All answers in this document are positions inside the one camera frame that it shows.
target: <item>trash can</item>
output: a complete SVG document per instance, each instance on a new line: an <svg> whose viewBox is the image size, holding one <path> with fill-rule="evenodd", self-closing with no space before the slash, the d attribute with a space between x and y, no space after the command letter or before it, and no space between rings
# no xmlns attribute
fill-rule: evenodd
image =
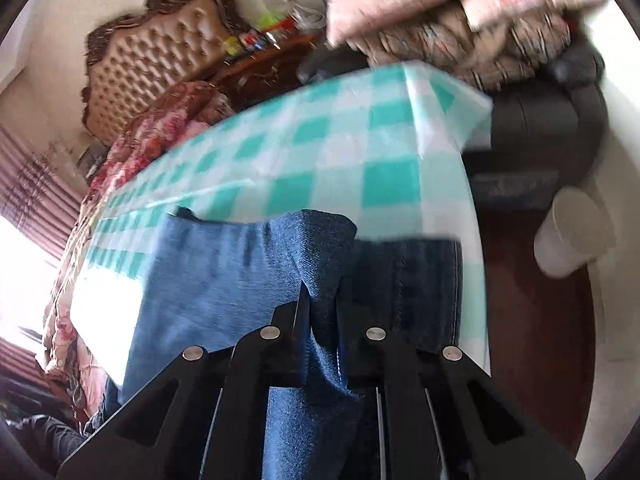
<svg viewBox="0 0 640 480"><path fill-rule="evenodd" d="M588 195L564 187L533 242L540 270L550 278L564 278L607 249L607 222Z"/></svg>

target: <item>floral bedding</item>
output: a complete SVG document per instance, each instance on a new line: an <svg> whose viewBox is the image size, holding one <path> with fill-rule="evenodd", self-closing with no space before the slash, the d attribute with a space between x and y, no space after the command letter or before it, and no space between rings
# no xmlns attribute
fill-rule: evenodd
<svg viewBox="0 0 640 480"><path fill-rule="evenodd" d="M233 113L226 96L210 83L180 83L151 109L129 123L91 182L45 309L44 352L39 356L47 374L68 381L69 393L76 407L86 410L89 416L99 404L97 397L101 397L98 393L104 387L104 375L96 373L96 363L90 350L81 340L78 341L70 310L74 284L93 226L115 190L156 158ZM101 381L102 385L96 385L96 381Z"/></svg>

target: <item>carved wooden headboard frame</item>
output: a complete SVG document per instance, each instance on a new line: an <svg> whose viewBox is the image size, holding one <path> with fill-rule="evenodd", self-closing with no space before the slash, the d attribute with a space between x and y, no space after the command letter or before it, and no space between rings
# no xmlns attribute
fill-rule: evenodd
<svg viewBox="0 0 640 480"><path fill-rule="evenodd" d="M158 14L171 14L178 11L191 0L146 0L145 13L139 16L124 14L111 20L87 35L86 40L86 76L89 77L90 69L105 56L109 42L116 30L121 28L133 28L148 22ZM235 0L215 0L220 10L220 18L225 26L233 33L247 32L250 26L238 13ZM88 84L82 89L82 102L85 104L82 122L87 126L89 117L89 100L91 98L91 86Z"/></svg>

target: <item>brown leather headboard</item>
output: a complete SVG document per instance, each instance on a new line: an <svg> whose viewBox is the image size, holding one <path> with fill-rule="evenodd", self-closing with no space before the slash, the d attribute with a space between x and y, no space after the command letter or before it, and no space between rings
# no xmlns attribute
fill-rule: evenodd
<svg viewBox="0 0 640 480"><path fill-rule="evenodd" d="M83 122L110 146L172 85L220 64L230 30L248 30L233 0L147 0L143 16L121 16L87 37Z"/></svg>

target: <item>sofa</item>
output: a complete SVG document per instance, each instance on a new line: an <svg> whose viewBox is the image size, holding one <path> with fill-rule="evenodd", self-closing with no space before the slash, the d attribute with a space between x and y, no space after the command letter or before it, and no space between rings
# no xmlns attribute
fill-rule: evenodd
<svg viewBox="0 0 640 480"><path fill-rule="evenodd" d="M323 43L298 67L298 78L309 84L367 66L364 54ZM545 209L558 189L580 184L608 126L603 72L600 54L575 33L535 78L491 94L491 148L462 155L477 208Z"/></svg>

